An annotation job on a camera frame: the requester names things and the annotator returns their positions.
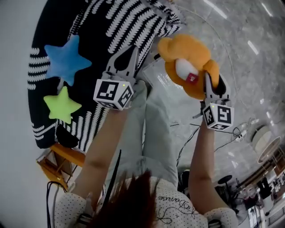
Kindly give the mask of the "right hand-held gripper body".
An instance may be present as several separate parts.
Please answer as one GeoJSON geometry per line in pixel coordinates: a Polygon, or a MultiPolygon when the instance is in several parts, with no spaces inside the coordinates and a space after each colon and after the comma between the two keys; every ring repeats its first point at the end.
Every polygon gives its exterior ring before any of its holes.
{"type": "Polygon", "coordinates": [[[233,125],[234,108],[231,105],[229,94],[221,97],[212,94],[209,98],[200,94],[193,98],[200,101],[199,113],[194,115],[193,119],[202,116],[207,128],[214,130],[225,130],[233,125]]]}

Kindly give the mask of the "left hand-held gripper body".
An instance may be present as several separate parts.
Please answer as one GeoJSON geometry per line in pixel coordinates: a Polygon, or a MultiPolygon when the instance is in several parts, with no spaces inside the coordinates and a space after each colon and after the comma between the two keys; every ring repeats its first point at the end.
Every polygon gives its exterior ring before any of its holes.
{"type": "Polygon", "coordinates": [[[104,108],[123,110],[134,95],[135,79],[105,71],[97,80],[93,100],[104,108]]]}

